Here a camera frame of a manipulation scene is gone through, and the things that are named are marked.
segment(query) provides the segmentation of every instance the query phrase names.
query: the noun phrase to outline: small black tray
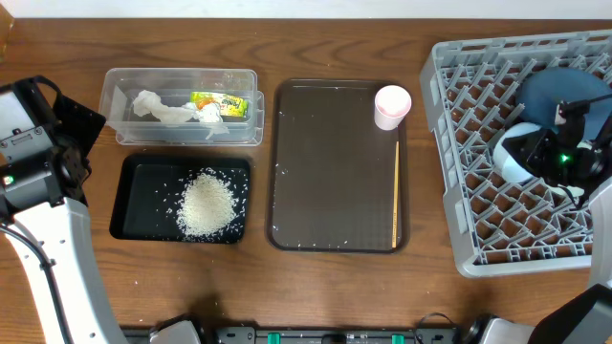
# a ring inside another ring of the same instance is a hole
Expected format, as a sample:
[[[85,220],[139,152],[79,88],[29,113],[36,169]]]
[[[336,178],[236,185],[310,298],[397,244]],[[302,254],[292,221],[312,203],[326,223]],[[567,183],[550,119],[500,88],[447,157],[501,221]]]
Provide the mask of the small black tray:
[[[290,79],[275,95],[266,236],[290,251],[393,253],[409,239],[405,121],[384,131],[385,81]],[[393,196],[399,143],[399,203]]]
[[[176,224],[186,184],[205,172],[231,182],[236,218],[208,237],[186,237]],[[110,232],[117,239],[234,244],[244,234],[249,164],[238,159],[203,159],[135,154],[123,162]]]

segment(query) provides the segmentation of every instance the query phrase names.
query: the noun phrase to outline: yellow snack package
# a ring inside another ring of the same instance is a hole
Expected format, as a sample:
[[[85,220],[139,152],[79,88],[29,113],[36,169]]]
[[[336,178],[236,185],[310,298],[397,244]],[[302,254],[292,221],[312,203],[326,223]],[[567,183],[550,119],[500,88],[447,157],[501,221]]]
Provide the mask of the yellow snack package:
[[[243,118],[247,114],[249,102],[241,97],[214,92],[191,92],[190,100],[198,110],[208,104],[215,103],[221,109],[221,116]]]

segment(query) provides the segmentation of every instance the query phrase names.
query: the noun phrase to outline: green clip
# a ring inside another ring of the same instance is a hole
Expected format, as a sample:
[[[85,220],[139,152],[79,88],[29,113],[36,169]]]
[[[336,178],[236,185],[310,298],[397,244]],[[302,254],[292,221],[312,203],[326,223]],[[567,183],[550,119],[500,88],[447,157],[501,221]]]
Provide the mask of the green clip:
[[[401,334],[391,335],[391,344],[404,344],[404,336]]]
[[[268,344],[280,344],[280,333],[268,333]]]

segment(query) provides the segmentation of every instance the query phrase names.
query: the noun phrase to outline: white rice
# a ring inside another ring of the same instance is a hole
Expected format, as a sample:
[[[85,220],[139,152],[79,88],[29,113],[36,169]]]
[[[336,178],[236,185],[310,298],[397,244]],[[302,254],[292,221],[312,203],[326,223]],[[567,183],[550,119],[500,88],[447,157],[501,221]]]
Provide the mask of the white rice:
[[[208,236],[236,217],[233,208],[238,200],[229,185],[202,173],[186,186],[177,211],[177,224],[186,236]]]

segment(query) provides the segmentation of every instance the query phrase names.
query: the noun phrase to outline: white cup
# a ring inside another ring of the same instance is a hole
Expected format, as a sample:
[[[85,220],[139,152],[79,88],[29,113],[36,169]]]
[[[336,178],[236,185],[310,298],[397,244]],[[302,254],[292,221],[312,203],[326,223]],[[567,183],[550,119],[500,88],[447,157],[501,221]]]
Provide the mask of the white cup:
[[[374,122],[383,130],[392,130],[400,125],[412,107],[412,97],[400,86],[382,87],[374,98]]]

